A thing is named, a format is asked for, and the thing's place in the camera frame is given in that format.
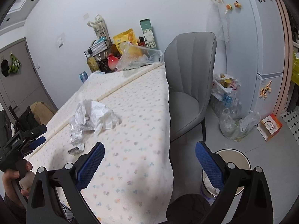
orange box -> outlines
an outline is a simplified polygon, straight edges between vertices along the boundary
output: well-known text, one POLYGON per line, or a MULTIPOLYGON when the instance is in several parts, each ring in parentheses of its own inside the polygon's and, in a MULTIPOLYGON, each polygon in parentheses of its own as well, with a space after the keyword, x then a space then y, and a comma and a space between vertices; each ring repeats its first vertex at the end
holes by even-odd
POLYGON ((258 124, 258 130, 266 141, 275 136, 282 127, 282 123, 276 118, 274 114, 270 114, 258 124))

ceiling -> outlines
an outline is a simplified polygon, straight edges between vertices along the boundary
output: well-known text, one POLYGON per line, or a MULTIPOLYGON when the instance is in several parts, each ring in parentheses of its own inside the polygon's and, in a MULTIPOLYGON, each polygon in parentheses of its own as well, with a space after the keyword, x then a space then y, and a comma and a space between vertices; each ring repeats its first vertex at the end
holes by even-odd
POLYGON ((39 0, 16 0, 0 25, 0 35, 22 27, 38 1, 39 0))

trash can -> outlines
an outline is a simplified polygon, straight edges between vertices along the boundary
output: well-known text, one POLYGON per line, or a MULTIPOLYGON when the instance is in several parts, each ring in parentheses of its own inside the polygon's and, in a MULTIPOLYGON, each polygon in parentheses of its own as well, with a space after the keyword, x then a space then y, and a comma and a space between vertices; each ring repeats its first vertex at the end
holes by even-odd
MULTIPOLYGON (((240 151, 235 150, 235 149, 223 149, 220 151, 215 152, 219 154, 223 160, 228 163, 228 162, 233 162, 238 168, 240 169, 245 169, 245 170, 251 170, 251 165, 248 160, 248 158, 240 151)), ((217 198, 217 193, 216 189, 214 188, 209 188, 208 183, 206 180, 206 173, 204 170, 202 170, 202 185, 201 185, 201 193, 203 197, 207 200, 214 200, 217 198)), ((244 187, 238 187, 236 195, 242 193, 244 190, 244 187)))

finger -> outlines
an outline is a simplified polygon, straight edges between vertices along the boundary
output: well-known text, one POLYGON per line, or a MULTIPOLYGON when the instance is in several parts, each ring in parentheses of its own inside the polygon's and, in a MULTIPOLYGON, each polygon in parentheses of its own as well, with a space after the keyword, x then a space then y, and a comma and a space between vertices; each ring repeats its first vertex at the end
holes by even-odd
POLYGON ((27 171, 31 171, 32 169, 33 169, 32 164, 31 164, 30 162, 27 162, 27 163, 26 163, 26 170, 27 170, 27 171))
POLYGON ((19 171, 14 171, 12 169, 7 169, 5 173, 2 176, 2 181, 3 181, 3 186, 4 189, 5 187, 9 187, 11 185, 11 181, 14 179, 19 178, 20 172, 19 171))
POLYGON ((31 189, 31 188, 28 188, 28 189, 26 189, 26 190, 22 189, 22 190, 21 190, 21 194, 28 197, 29 194, 30 194, 30 189, 31 189))
POLYGON ((18 206, 22 207, 22 203, 21 201, 19 200, 12 184, 11 184, 11 181, 14 180, 14 179, 17 179, 19 178, 20 176, 20 172, 19 171, 14 171, 12 169, 7 169, 5 171, 5 173, 3 174, 2 176, 2 181, 3 181, 3 187, 4 187, 4 190, 5 190, 5 193, 7 195, 7 197, 12 201, 14 202, 15 204, 17 204, 18 206))

polka dot mattress cover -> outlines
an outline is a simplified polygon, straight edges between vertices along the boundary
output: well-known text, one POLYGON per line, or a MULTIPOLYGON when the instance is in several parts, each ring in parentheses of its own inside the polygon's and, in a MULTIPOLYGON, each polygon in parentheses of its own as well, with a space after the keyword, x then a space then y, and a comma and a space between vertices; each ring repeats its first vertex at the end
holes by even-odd
MULTIPOLYGON (((170 115, 165 65, 92 75, 47 124, 47 141, 27 157, 33 171, 60 169, 79 155, 72 148, 68 119, 83 99, 106 104, 120 118, 114 129, 84 133, 85 153, 99 141, 105 157, 89 186, 81 191, 101 223, 160 223, 173 188, 169 160, 170 115)), ((68 205, 61 188, 62 203, 68 205)))

